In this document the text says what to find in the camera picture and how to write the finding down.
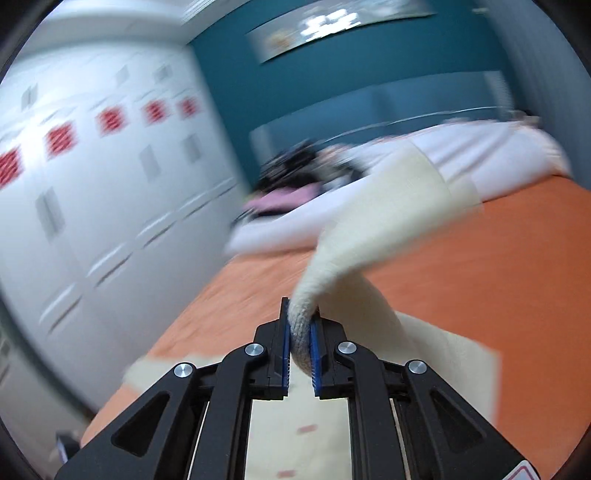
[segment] orange bedsheet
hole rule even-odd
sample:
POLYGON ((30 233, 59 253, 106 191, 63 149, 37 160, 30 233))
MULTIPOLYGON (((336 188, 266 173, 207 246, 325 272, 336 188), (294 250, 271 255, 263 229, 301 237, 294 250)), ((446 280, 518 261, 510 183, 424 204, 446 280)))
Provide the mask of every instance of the orange bedsheet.
MULTIPOLYGON (((591 421, 591 192, 552 177, 368 273, 396 310, 502 354, 498 428, 550 478, 591 421)), ((277 318, 310 252, 230 262, 149 355, 220 355, 277 318)), ((83 443, 137 394, 123 386, 83 443)))

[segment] white ceiling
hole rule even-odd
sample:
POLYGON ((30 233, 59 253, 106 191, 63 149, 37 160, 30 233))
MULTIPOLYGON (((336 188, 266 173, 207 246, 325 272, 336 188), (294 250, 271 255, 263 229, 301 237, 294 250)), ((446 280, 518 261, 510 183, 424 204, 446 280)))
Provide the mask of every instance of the white ceiling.
POLYGON ((33 33, 21 55, 112 38, 187 44, 247 1, 64 0, 33 33))

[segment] teal wall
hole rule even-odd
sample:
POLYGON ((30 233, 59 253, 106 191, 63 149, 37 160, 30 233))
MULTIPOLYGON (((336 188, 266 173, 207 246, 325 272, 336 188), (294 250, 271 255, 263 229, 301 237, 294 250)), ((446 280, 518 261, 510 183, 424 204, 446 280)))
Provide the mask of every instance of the teal wall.
POLYGON ((428 0, 427 18, 369 25, 326 37, 259 64, 246 34, 311 3, 250 0, 191 42, 248 180, 258 177, 249 133, 277 117, 365 86, 433 73, 502 70, 509 60, 472 0, 428 0))

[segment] silver screw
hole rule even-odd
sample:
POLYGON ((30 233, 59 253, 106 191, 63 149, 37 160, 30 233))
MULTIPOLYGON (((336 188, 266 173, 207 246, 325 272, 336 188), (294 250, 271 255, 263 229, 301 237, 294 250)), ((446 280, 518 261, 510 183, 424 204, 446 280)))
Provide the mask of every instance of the silver screw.
POLYGON ((341 342, 339 343, 338 348, 339 352, 346 354, 355 353, 357 351, 357 345, 353 342, 341 342))
POLYGON ((421 375, 427 371, 427 364, 420 360, 413 360, 410 362, 408 369, 414 374, 421 375))
POLYGON ((174 367, 174 374, 177 377, 185 378, 193 373, 193 367, 189 364, 178 364, 174 367))
POLYGON ((265 348, 260 343, 251 343, 250 345, 246 346, 244 351, 247 355, 259 356, 261 353, 263 353, 263 351, 265 351, 265 348))

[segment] headboard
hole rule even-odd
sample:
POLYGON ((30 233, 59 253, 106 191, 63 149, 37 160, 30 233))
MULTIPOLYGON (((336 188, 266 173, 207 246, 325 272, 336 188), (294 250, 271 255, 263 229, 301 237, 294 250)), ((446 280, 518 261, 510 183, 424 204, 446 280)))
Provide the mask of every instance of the headboard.
POLYGON ((450 118, 509 120, 513 98, 501 72, 454 72, 398 80, 355 90, 277 118, 251 132, 264 165, 280 151, 314 139, 360 144, 402 135, 450 118))

